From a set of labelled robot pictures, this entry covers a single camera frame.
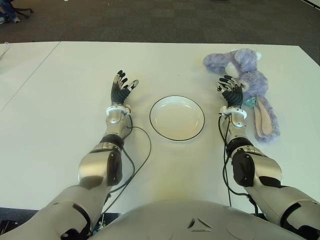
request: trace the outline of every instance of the plate rim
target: plate rim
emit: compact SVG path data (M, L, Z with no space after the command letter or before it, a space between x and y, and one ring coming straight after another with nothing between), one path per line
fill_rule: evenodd
M190 138L187 138L187 139L177 140L177 139L172 139L172 138L166 137L166 136L162 135L160 132L158 132L158 131L156 130L156 128L154 127L154 125L152 124L152 121L151 121L151 111L152 111L152 109L154 108L154 106L155 106L159 101L161 101L162 99L165 99L165 98L169 98L169 97L182 97L182 98L189 99L190 101L194 102L194 103L200 108L200 110L201 110L201 112L202 112L202 115L203 115L203 124L202 124L202 127L201 127L200 131L199 131L196 135L194 135L194 136L192 136L192 137L190 137ZM202 132L202 130L204 129L204 126L205 126L206 117L205 117L205 113L204 113L204 111L202 110L202 108L200 107L200 105L199 105L196 101L192 100L191 98L186 97L186 96L182 96L182 95L169 95L169 96L164 96L164 97L160 98L158 101L156 101L156 102L152 105L152 107L150 108L150 111L149 111L149 122L150 122L152 128L153 128L160 136L162 136L162 137L164 137L164 138L166 138L166 139L175 141L175 142L182 142L182 141L187 141L187 140L193 139L193 138L195 138L196 136L198 136L198 135Z

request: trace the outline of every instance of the stuffed animal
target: stuffed animal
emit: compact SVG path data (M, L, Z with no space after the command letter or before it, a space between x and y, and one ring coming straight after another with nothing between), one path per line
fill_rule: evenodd
M248 48L228 53L213 53L203 60L205 67L216 74L235 77L242 84L243 102L254 108L256 139L270 143L280 135L278 120L265 94L267 78L257 70L261 55Z

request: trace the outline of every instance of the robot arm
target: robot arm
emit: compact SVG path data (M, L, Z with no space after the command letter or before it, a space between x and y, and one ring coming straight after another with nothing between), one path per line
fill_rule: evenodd
M106 110L104 137L81 161L79 184L63 190L29 221L1 236L1 240L84 240L90 237L112 186L122 179L121 152L132 122L125 99L138 85L119 71L111 90L111 106Z
M246 112L241 109L242 86L230 84L225 76L218 91L228 102L222 107L221 131L226 137L226 153L232 159L233 177L243 186L272 223L306 239L320 239L320 203L302 191L281 185L277 162L253 146L245 133Z

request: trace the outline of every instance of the white table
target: white table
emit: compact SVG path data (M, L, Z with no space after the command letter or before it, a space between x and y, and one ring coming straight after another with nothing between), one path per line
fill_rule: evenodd
M0 114L0 206L40 209L64 188L77 184L81 158L105 131L105 109L116 72L125 70L139 86L127 101L135 126L152 140L146 165L110 212L126 212L164 199L199 199L228 205L222 180L223 141L218 112L225 104L217 93L218 76L202 65L210 53L251 48L262 53L258 68L269 79L267 98L278 116L281 137L270 145L255 141L252 114L250 140L283 170L283 184L320 200L317 148L320 144L320 68L297 46L62 42L24 84ZM202 132L185 142L158 135L149 111L160 98L182 95L197 102L205 115ZM137 168L148 153L147 138L135 129L125 148ZM123 180L131 167L123 157ZM232 179L229 168L229 179ZM243 191L235 183L236 191ZM242 197L235 208L253 212Z
M10 43L0 61L0 112L59 43ZM5 48L0 44L0 55Z

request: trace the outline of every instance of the gray carpet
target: gray carpet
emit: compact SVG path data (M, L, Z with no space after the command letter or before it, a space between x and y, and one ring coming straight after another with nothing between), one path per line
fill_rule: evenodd
M320 11L300 0L15 0L29 19L0 42L298 45L320 64Z

